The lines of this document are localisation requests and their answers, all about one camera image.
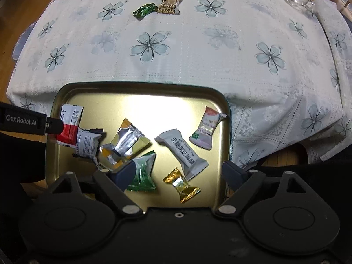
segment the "pink candy wrapper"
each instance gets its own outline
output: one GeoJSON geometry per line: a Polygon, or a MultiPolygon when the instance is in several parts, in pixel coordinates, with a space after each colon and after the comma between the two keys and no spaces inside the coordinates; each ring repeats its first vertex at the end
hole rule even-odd
{"type": "Polygon", "coordinates": [[[206,107],[202,121],[198,129],[189,137],[189,140],[197,146],[210,150],[212,148],[212,135],[219,122],[226,118],[226,114],[206,107]]]}

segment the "wrapped candy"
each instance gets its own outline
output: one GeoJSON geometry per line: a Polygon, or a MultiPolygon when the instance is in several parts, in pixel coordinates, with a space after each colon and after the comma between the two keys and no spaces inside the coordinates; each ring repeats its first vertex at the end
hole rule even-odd
{"type": "Polygon", "coordinates": [[[226,114],[206,106],[198,129],[189,137],[189,140],[199,147],[210,150],[212,148],[212,135],[219,122],[226,118],[226,114]]]}
{"type": "Polygon", "coordinates": [[[99,148],[99,139],[103,135],[103,129],[83,130],[78,128],[76,151],[72,154],[74,157],[90,159],[98,165],[96,153],[99,148]]]}
{"type": "Polygon", "coordinates": [[[151,4],[145,4],[144,6],[138,8],[138,10],[132,12],[133,16],[135,16],[137,19],[141,19],[144,16],[156,12],[158,10],[158,7],[156,4],[151,3],[151,4]]]}
{"type": "Polygon", "coordinates": [[[158,13],[179,15],[178,4],[180,0],[162,0],[158,7],[158,13]]]}
{"type": "Polygon", "coordinates": [[[114,171],[149,143],[150,140],[125,118],[114,139],[99,148],[99,164],[114,171]]]}
{"type": "Polygon", "coordinates": [[[177,168],[168,174],[163,182],[174,186],[180,195],[180,203],[182,204],[201,192],[200,188],[191,187],[177,168]]]}
{"type": "Polygon", "coordinates": [[[155,184],[150,176],[156,153],[151,151],[139,158],[134,158],[132,161],[136,164],[136,176],[127,187],[127,190],[132,191],[154,191],[155,184]]]}
{"type": "Polygon", "coordinates": [[[59,145],[76,148],[78,125],[80,123],[83,107],[64,104],[61,108],[60,119],[64,123],[64,130],[56,135],[59,145]]]}
{"type": "Polygon", "coordinates": [[[177,129],[161,133],[154,140],[166,145],[171,150],[176,159],[181,163],[184,177],[187,181],[194,178],[209,165],[206,160],[198,157],[177,129]]]}

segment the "metal screw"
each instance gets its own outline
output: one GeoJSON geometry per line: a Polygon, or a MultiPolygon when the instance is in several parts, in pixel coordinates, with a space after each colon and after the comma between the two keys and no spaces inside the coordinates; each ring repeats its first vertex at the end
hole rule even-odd
{"type": "Polygon", "coordinates": [[[184,214],[182,212],[176,212],[175,217],[182,218],[182,217],[184,217],[184,214]]]}
{"type": "Polygon", "coordinates": [[[236,208],[232,205],[222,205],[218,208],[218,210],[224,214],[232,214],[236,212],[236,208]]]}
{"type": "Polygon", "coordinates": [[[127,214],[136,214],[139,210],[140,210],[140,208],[136,205],[133,205],[133,204],[125,205],[122,208],[122,211],[127,214]]]}

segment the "brown patterned candy wrapper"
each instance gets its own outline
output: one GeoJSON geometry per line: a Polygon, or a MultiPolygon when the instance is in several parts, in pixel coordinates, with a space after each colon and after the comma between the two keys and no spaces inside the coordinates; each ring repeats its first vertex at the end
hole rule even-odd
{"type": "Polygon", "coordinates": [[[178,4],[180,0],[163,0],[158,7],[158,13],[179,15],[178,4]]]}

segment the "gold candy wrapper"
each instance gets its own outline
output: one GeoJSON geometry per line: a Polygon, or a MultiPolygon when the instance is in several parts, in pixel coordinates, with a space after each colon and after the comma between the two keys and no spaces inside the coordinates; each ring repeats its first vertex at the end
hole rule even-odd
{"type": "Polygon", "coordinates": [[[189,201],[192,197],[201,192],[198,187],[191,187],[186,179],[182,176],[178,168],[174,169],[170,174],[168,174],[163,182],[166,184],[172,184],[180,195],[180,203],[185,203],[189,201]]]}
{"type": "Polygon", "coordinates": [[[125,118],[111,143],[99,148],[99,164],[113,171],[149,143],[150,140],[125,118]]]}
{"type": "Polygon", "coordinates": [[[158,7],[158,13],[179,15],[178,4],[180,0],[163,0],[158,7]]]}

